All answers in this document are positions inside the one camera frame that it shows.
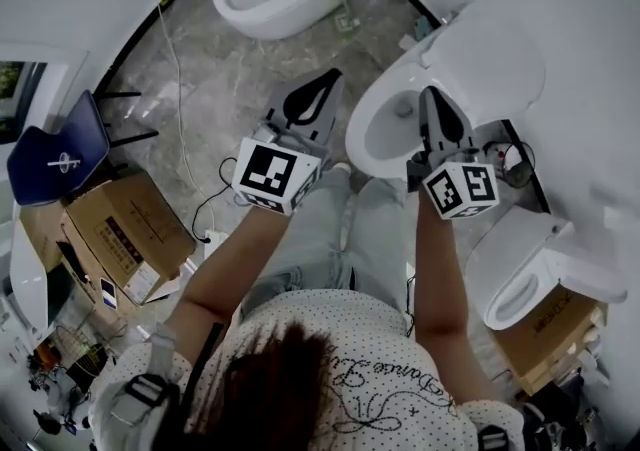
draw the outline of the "light gray pants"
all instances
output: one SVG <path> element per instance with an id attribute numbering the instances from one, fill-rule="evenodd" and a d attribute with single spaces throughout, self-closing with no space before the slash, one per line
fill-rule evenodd
<path id="1" fill-rule="evenodd" d="M 247 294 L 242 315 L 298 289 L 352 289 L 405 310 L 407 232 L 400 181 L 372 179 L 358 194 L 344 250 L 349 175 L 326 171 L 302 201 L 280 245 Z"/>

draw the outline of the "smartphone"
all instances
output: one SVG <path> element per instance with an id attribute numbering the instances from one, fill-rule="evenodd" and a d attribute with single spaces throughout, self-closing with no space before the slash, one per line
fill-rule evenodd
<path id="1" fill-rule="evenodd" d="M 102 288 L 102 301 L 104 304 L 114 311 L 117 310 L 118 302 L 116 302 L 115 284 L 105 278 L 100 278 L 100 287 Z"/>

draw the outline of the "chair leg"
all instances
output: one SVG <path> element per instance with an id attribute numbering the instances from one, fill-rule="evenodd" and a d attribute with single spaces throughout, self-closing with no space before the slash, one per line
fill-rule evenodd
<path id="1" fill-rule="evenodd" d="M 105 92 L 104 94 L 100 94 L 96 96 L 96 99 L 120 99 L 122 97 L 139 97 L 142 95 L 142 92 Z"/>
<path id="2" fill-rule="evenodd" d="M 159 134 L 160 133 L 158 131 L 151 131 L 149 133 L 142 133 L 138 136 L 130 136 L 129 138 L 122 138 L 121 140 L 113 140 L 111 142 L 111 147 L 119 147 L 121 145 L 127 145 L 128 143 L 139 142 L 140 140 L 153 138 L 154 136 L 158 136 Z"/>

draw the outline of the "white shirt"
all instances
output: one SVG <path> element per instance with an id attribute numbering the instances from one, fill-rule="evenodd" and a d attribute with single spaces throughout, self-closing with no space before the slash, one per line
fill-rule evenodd
<path id="1" fill-rule="evenodd" d="M 187 423 L 190 430 L 197 431 L 206 422 L 213 393 L 234 354 L 242 354 L 258 329 L 263 336 L 260 349 L 274 327 L 282 331 L 293 321 L 309 333 L 328 334 L 331 341 L 326 388 L 332 408 L 316 427 L 317 435 L 328 435 L 328 444 L 323 446 L 320 438 L 318 449 L 331 445 L 331 449 L 475 450 L 478 431 L 496 425 L 507 432 L 510 449 L 524 450 L 519 412 L 496 401 L 455 405 L 431 356 L 405 337 L 403 315 L 375 298 L 347 290 L 281 294 L 229 330 L 200 376 Z M 97 396 L 108 383 L 146 372 L 150 352 L 148 343 L 129 348 L 94 386 Z M 190 370 L 190 364 L 175 353 L 172 379 L 183 392 Z"/>

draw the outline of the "gray marble floor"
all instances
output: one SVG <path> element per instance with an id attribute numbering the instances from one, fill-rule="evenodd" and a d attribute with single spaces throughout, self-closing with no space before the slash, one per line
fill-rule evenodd
<path id="1" fill-rule="evenodd" d="M 257 41 L 242 36 L 216 12 L 211 0 L 177 0 L 165 14 L 168 33 L 181 67 L 181 100 L 184 153 L 193 177 L 206 195 L 224 187 L 218 165 L 235 156 L 241 139 L 250 135 L 264 115 L 273 87 L 311 69 L 333 66 L 345 75 L 342 107 L 332 136 L 335 159 L 346 157 L 344 134 L 349 116 L 364 91 L 403 51 L 399 40 L 413 33 L 418 14 L 406 0 L 349 0 L 349 10 L 361 22 L 352 34 L 338 32 L 330 16 L 305 32 L 282 41 Z M 114 163 L 127 162 L 147 170 L 187 228 L 195 209 L 203 201 L 193 186 L 183 161 L 177 99 L 177 70 L 157 22 L 144 35 L 116 73 L 111 90 L 136 89 L 142 97 L 113 100 L 102 105 L 105 122 L 112 124 L 113 137 L 157 129 L 160 136 L 112 151 Z M 500 133 L 500 126 L 487 131 Z M 223 170 L 230 179 L 232 165 Z M 458 253 L 464 264 L 473 246 L 516 200 L 531 198 L 501 185 L 506 204 L 482 218 L 458 223 Z M 246 209 L 233 201 L 231 190 L 211 202 L 215 229 L 231 232 Z M 417 202 L 408 202 L 408 215 L 415 217 Z M 211 228 L 210 212 L 203 208 L 196 223 L 200 233 Z M 414 232 L 409 225 L 407 232 Z M 202 258 L 202 250 L 195 261 Z M 177 301 L 151 304 L 130 321 L 124 345 L 141 340 L 135 335 L 140 324 L 147 330 L 164 319 Z M 474 348 L 487 373 L 493 377 L 506 368 L 491 339 L 472 310 L 470 333 Z M 513 390 L 508 375 L 501 377 L 507 391 Z"/>

